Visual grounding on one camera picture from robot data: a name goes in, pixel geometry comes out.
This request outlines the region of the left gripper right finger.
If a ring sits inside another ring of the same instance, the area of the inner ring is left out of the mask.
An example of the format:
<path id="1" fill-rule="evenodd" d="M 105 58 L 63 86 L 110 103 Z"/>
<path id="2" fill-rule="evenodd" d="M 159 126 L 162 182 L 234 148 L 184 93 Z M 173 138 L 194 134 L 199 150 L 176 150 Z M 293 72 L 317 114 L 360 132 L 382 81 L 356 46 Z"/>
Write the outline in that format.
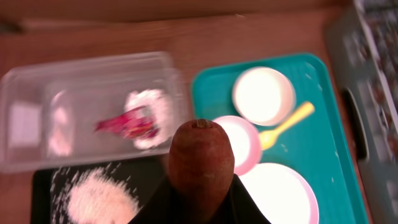
<path id="1" fill-rule="evenodd" d="M 223 202 L 223 223 L 271 224 L 236 174 Z"/>

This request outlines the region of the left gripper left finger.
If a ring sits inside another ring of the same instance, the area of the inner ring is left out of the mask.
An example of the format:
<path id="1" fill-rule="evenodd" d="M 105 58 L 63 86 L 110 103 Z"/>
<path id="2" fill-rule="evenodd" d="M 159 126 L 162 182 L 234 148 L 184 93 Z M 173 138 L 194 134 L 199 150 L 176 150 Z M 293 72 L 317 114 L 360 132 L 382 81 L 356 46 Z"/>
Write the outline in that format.
<path id="1" fill-rule="evenodd" d="M 177 195 L 170 181 L 165 178 L 156 188 L 150 200 L 141 208 L 129 224 L 174 224 Z"/>

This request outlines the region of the orange carrot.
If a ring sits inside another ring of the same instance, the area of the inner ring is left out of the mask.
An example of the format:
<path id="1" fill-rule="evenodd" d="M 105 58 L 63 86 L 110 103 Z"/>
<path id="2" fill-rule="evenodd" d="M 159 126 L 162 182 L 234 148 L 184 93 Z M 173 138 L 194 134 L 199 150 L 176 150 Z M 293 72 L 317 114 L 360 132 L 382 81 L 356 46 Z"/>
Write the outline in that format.
<path id="1" fill-rule="evenodd" d="M 168 178 L 192 210 L 203 219 L 214 214 L 234 177 L 234 155 L 228 135 L 217 123 L 194 119 L 174 134 Z"/>

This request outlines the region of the red snack wrapper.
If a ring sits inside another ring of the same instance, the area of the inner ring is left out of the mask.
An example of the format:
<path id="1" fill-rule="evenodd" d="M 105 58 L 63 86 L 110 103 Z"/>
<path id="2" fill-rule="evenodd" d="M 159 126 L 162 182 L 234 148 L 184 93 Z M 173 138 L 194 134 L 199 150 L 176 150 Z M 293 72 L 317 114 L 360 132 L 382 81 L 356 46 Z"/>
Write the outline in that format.
<path id="1" fill-rule="evenodd" d="M 159 130 L 155 115 L 148 106 L 138 106 L 95 125 L 95 132 L 117 134 L 125 139 L 153 138 Z"/>

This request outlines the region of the white tissue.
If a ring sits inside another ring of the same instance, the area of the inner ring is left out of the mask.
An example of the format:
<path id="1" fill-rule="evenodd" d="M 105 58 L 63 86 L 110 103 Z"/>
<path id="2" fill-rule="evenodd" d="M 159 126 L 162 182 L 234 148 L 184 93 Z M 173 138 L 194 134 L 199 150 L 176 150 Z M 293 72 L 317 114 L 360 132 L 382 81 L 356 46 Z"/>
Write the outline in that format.
<path id="1" fill-rule="evenodd" d="M 124 104 L 124 111 L 127 112 L 139 106 L 150 108 L 159 131 L 152 138 L 137 138 L 133 140 L 136 148 L 145 150 L 157 147 L 172 137 L 172 101 L 163 90 L 147 89 L 141 92 L 131 92 Z"/>

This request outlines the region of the white bowl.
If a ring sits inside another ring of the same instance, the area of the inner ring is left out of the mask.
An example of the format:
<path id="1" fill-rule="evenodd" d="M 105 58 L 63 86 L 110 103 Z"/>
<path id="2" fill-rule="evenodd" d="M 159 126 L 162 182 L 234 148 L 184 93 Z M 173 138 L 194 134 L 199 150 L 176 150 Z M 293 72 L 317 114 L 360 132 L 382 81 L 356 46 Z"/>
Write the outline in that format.
<path id="1" fill-rule="evenodd" d="M 232 99 L 236 111 L 244 119 L 260 126 L 281 123 L 296 105 L 291 81 L 269 67 L 243 71 L 233 85 Z"/>

